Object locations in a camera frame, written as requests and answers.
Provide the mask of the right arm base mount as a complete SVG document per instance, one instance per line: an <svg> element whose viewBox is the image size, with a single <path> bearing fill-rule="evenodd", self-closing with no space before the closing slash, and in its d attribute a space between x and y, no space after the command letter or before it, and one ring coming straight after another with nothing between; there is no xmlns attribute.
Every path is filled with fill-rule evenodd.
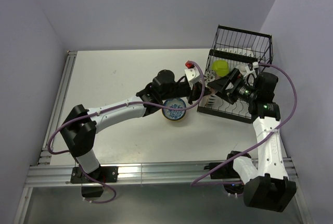
<svg viewBox="0 0 333 224"><path fill-rule="evenodd" d="M204 170L212 170L216 166L218 166L220 163L209 163L204 167ZM219 168L217 171L210 174L210 178L212 180L218 180L218 179L236 179L239 178L239 174L233 169L233 163L229 163L221 168ZM223 185L224 190L227 193L230 193L231 195L236 196L242 195L244 192L244 185L243 184L228 184Z"/></svg>

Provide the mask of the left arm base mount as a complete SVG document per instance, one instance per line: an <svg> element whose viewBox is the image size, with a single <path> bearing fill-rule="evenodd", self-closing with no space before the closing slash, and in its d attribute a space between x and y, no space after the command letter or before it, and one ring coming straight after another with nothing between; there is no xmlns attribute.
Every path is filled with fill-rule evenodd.
<svg viewBox="0 0 333 224"><path fill-rule="evenodd" d="M91 173L85 173L80 166L72 169L71 184L81 184L81 194L84 198L99 198L104 193L104 185L100 182L116 183L118 179L117 166L100 166Z"/></svg>

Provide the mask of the leaf pattern bowl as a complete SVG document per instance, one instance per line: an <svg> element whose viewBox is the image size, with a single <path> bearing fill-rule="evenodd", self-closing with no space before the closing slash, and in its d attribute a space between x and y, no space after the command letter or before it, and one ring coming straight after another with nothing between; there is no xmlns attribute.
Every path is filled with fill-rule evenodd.
<svg viewBox="0 0 333 224"><path fill-rule="evenodd" d="M208 70L204 73L205 84L215 81L218 78L219 78L219 76L217 75L216 71L214 71L214 70Z"/></svg>

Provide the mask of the green square bowl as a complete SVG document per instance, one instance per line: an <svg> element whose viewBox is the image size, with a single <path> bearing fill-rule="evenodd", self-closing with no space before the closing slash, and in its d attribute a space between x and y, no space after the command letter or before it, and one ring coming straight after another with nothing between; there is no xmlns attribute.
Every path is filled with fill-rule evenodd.
<svg viewBox="0 0 333 224"><path fill-rule="evenodd" d="M216 60L212 64L212 70L214 70L219 77L224 77L229 73L228 62L224 60Z"/></svg>

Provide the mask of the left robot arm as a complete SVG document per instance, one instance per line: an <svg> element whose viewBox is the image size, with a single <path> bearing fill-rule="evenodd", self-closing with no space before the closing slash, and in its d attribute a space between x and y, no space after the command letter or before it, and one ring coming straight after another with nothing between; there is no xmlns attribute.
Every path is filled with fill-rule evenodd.
<svg viewBox="0 0 333 224"><path fill-rule="evenodd" d="M170 70L161 70L152 82L136 95L103 107L86 109L83 105L73 107L60 131L72 157L83 169L83 177L95 182L101 177L101 168L93 146L95 135L117 123L149 116L160 109L169 99L187 98L188 103L199 103L205 88L203 74L197 67L185 70L185 77L175 80Z"/></svg>

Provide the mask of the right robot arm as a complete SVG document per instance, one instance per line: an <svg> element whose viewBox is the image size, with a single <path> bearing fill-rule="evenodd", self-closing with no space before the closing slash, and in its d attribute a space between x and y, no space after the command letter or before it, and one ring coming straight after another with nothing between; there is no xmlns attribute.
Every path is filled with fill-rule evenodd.
<svg viewBox="0 0 333 224"><path fill-rule="evenodd" d="M210 171L222 170L225 175L239 176L246 206L281 213L294 197L297 186L288 177L281 151L280 109L273 101L277 82L276 75L262 72L248 85L237 68L209 82L217 96L230 104L237 100L248 103L258 150L256 166L247 151L232 151L227 161L220 167L210 167Z"/></svg>

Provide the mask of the blue floral bowl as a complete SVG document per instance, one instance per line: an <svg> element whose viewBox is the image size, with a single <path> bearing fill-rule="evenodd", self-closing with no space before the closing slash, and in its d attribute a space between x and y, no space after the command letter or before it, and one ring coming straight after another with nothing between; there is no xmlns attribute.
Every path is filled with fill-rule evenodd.
<svg viewBox="0 0 333 224"><path fill-rule="evenodd" d="M181 109L186 108L186 103L181 98L174 98L166 100L163 105L168 108ZM170 109L162 109L163 116L170 121L178 121L185 117L185 110L170 110Z"/></svg>

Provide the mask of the celadon green bowl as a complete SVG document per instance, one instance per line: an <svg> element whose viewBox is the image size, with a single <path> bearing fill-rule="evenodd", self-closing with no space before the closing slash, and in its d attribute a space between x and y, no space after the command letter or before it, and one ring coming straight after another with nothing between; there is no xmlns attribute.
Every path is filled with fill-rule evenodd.
<svg viewBox="0 0 333 224"><path fill-rule="evenodd" d="M242 74L242 76L245 76L246 74L248 74L250 72L250 68L248 65L237 65L236 68L239 70L239 72Z"/></svg>

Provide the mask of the white bowl pink interior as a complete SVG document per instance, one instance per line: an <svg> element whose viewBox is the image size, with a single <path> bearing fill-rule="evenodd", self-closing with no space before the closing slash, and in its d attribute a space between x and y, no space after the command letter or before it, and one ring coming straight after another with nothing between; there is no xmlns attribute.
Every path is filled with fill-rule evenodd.
<svg viewBox="0 0 333 224"><path fill-rule="evenodd" d="M214 104L216 103L217 101L217 97L212 94L212 95L209 95L208 98L207 98L207 101L206 101L206 104L205 104L205 107L213 107Z"/></svg>

